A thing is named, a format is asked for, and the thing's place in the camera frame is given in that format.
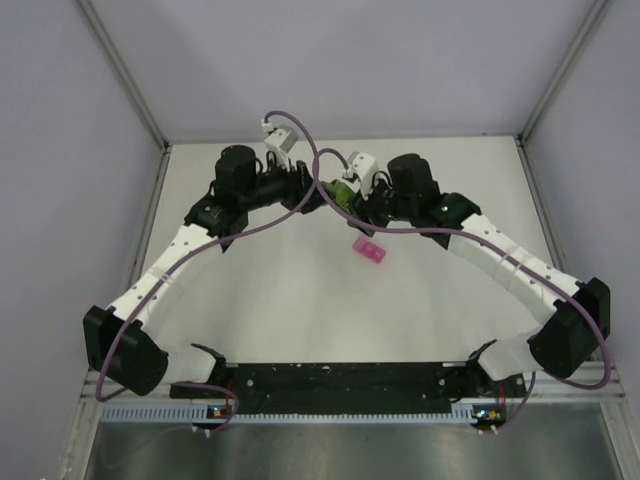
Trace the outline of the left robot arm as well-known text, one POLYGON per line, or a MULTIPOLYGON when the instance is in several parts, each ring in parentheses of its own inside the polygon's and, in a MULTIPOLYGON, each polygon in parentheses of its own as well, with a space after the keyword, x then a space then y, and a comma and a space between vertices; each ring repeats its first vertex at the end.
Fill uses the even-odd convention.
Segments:
POLYGON ((157 339, 175 303, 205 267, 240 238, 252 211, 280 204, 288 215, 315 209, 314 184, 303 161, 279 162, 274 152, 260 160, 244 145, 222 150, 206 194, 188 211, 175 237, 149 269, 109 306, 92 307, 83 319, 91 369, 98 372, 95 397, 108 401, 106 380, 121 392, 151 393, 163 382, 192 382, 205 396, 226 387, 216 366, 220 354, 197 340, 162 347, 157 339))

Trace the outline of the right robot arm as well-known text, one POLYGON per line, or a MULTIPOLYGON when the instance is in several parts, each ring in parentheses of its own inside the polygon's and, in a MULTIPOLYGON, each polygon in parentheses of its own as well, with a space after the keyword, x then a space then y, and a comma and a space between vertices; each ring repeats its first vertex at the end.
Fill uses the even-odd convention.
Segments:
POLYGON ((356 218, 377 227, 392 221, 420 228, 451 254, 474 265, 518 300, 537 322, 531 331, 493 340, 467 370, 469 388, 487 396, 516 374, 544 371, 567 379, 610 333, 610 288, 582 282, 519 246, 464 195, 441 192, 427 160, 416 153, 392 159, 385 170, 354 152, 345 179, 359 184, 349 201, 356 218))

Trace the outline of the green pill bottle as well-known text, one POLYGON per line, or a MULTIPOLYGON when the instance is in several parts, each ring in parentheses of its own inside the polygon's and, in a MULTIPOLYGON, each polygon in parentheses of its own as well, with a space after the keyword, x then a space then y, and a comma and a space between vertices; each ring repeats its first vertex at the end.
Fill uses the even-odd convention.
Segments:
POLYGON ((340 180, 322 181, 321 184, 324 191, 341 210, 345 212, 351 211, 351 201, 355 196, 355 192, 348 184, 340 180))

